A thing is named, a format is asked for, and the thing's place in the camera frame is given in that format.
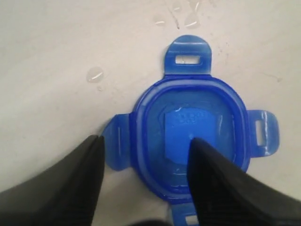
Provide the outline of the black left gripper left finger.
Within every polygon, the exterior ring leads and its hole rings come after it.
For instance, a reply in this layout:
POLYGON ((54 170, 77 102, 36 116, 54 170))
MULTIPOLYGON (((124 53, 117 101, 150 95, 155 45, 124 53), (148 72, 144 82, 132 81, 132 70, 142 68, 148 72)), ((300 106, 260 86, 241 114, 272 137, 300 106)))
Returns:
POLYGON ((104 138, 91 135, 50 168, 1 192, 0 224, 90 226, 104 168, 104 138))

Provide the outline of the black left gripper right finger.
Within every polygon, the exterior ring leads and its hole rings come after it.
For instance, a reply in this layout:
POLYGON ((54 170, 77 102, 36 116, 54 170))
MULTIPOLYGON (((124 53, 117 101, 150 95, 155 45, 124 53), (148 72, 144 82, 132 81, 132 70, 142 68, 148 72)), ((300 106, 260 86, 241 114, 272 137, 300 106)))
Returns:
POLYGON ((301 202, 256 180, 209 143, 190 143, 187 180, 201 226, 299 226, 301 202))

